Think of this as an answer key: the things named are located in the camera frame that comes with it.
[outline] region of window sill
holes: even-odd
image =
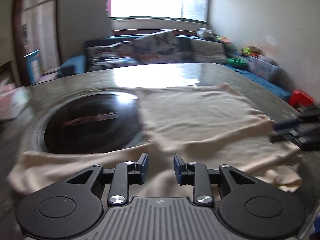
[[[207,24],[175,19],[129,18],[111,19],[113,31],[133,29],[177,29],[195,32],[199,28],[208,28]]]

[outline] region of blue sheet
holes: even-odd
[[[281,99],[283,99],[284,101],[288,102],[289,101],[289,98],[291,96],[291,92],[280,87],[280,86],[277,86],[275,84],[272,84],[270,82],[268,82],[267,80],[261,78],[261,77],[258,77],[257,75],[249,72],[249,71],[246,71],[246,70],[241,70],[241,69],[237,69],[237,68],[234,68],[232,67],[231,65],[225,65],[227,68],[233,70],[233,71],[236,71],[238,72],[240,75],[246,77],[246,78],[249,78],[250,80],[256,82],[257,84],[263,86],[265,89],[268,89],[271,93],[275,94],[276,96],[280,97]]]

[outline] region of black circular cooktop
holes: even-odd
[[[137,109],[137,97],[124,92],[77,98],[50,117],[40,144],[56,154],[120,150],[140,131]]]

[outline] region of marble table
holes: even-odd
[[[209,86],[227,82],[249,98],[256,108],[273,120],[294,116],[297,112],[282,99],[244,76],[214,63],[157,64],[122,67],[89,72],[47,81],[28,87],[30,102],[23,112],[0,127],[0,239],[21,239],[15,220],[15,206],[21,196],[6,182],[12,169],[20,141],[27,127],[34,125],[46,109],[76,94],[108,88],[177,87],[186,85]],[[309,214],[318,205],[320,197],[320,157],[317,152],[304,153],[305,162],[299,174],[303,185],[294,193]]]

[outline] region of door frame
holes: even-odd
[[[13,43],[14,43],[14,53],[15,59],[17,62],[17,68],[20,76],[20,81],[22,86],[30,86],[31,81],[27,69],[27,63],[24,58],[24,46],[23,46],[23,29],[22,29],[22,0],[13,0],[13,10],[12,10],[12,35],[13,35]],[[58,56],[59,61],[58,63],[61,64],[60,61],[60,46],[58,40],[58,25],[57,25],[57,15],[58,15],[58,7],[57,7],[57,0],[56,0],[56,10],[55,10],[55,25],[56,25],[56,40],[57,40],[57,49],[58,49]]]

